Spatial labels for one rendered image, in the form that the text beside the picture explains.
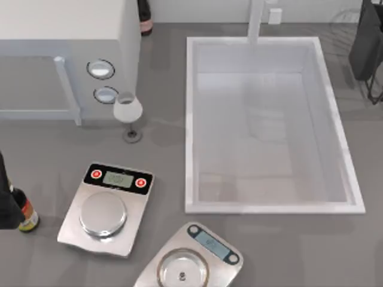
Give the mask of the white wine glass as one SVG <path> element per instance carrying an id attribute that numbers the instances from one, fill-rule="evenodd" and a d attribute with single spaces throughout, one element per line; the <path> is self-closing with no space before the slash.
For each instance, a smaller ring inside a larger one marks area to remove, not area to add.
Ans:
<path id="1" fill-rule="evenodd" d="M 130 91 L 120 93 L 115 100 L 113 114 L 116 120 L 125 125 L 123 139 L 129 144 L 139 142 L 142 133 L 133 126 L 143 114 L 143 107 L 138 98 Z"/>

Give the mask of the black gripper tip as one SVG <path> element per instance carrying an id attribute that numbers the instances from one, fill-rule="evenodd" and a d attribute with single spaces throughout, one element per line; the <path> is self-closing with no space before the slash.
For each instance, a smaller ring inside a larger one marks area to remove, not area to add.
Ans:
<path id="1" fill-rule="evenodd" d="M 22 208 L 26 196 L 17 188 L 11 191 L 5 168 L 4 158 L 0 152 L 0 230 L 14 230 L 25 220 Z"/>

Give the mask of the pale microwave oven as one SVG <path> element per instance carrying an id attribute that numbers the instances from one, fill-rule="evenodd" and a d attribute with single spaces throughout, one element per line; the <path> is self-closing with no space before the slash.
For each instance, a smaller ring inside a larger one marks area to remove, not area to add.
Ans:
<path id="1" fill-rule="evenodd" d="M 0 0 L 0 120 L 72 120 L 53 58 L 65 58 L 82 123 L 113 120 L 93 97 L 109 86 L 136 97 L 141 33 L 136 0 Z M 97 80 L 88 62 L 111 62 Z"/>

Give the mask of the silver scale with black panel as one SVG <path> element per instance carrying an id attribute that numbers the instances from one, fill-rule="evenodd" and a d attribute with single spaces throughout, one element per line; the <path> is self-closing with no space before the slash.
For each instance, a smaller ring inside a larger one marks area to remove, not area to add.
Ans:
<path id="1" fill-rule="evenodd" d="M 155 175 L 92 162 L 72 199 L 57 241 L 96 254 L 131 253 Z"/>

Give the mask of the large microwave knob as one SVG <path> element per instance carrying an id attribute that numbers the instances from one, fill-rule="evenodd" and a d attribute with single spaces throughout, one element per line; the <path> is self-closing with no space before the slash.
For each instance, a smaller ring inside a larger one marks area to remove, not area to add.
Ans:
<path id="1" fill-rule="evenodd" d="M 87 73 L 97 80 L 107 80 L 114 76 L 115 68 L 113 64 L 104 59 L 88 62 L 86 65 Z"/>

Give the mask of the silver scale with blue display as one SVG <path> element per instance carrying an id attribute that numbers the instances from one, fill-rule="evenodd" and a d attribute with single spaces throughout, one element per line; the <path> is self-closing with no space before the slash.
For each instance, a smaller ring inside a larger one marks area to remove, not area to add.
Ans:
<path id="1" fill-rule="evenodd" d="M 159 249 L 133 287 L 230 287 L 243 264 L 233 245 L 200 222 L 188 222 Z"/>

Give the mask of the small microwave knob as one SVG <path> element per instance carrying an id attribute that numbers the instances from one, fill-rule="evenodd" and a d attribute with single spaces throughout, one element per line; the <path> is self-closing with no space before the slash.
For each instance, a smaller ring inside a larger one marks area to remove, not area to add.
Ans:
<path id="1" fill-rule="evenodd" d="M 119 93 L 118 91 L 109 86 L 97 88 L 93 91 L 93 97 L 102 104 L 114 104 Z"/>

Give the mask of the white sink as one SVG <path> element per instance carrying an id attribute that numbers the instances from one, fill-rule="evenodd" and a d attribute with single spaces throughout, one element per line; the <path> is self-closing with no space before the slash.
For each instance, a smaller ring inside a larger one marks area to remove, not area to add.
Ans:
<path id="1" fill-rule="evenodd" d="M 189 37 L 186 64 L 187 213 L 365 213 L 317 37 Z"/>

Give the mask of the dark bottle with pink label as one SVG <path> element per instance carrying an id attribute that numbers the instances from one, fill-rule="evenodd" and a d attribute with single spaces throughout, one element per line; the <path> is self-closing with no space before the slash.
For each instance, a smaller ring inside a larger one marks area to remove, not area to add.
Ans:
<path id="1" fill-rule="evenodd" d="M 151 9 L 148 0 L 137 0 L 140 31 L 142 36 L 149 36 L 153 30 Z"/>

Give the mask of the tall white tap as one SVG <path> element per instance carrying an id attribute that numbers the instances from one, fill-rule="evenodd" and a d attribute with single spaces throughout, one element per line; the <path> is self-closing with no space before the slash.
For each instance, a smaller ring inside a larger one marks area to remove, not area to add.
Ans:
<path id="1" fill-rule="evenodd" d="M 250 17 L 248 22 L 247 38 L 251 45 L 257 44 L 264 6 L 265 0 L 250 1 Z"/>

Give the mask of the dark bottle with orange label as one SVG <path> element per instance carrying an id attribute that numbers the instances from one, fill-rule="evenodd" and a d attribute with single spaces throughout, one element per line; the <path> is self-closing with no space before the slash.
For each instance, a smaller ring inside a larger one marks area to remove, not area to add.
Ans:
<path id="1" fill-rule="evenodd" d="M 24 220 L 19 224 L 19 230 L 28 233 L 35 230 L 39 225 L 39 215 L 34 209 L 31 201 L 26 194 L 19 188 L 10 186 L 11 193 L 24 215 Z"/>

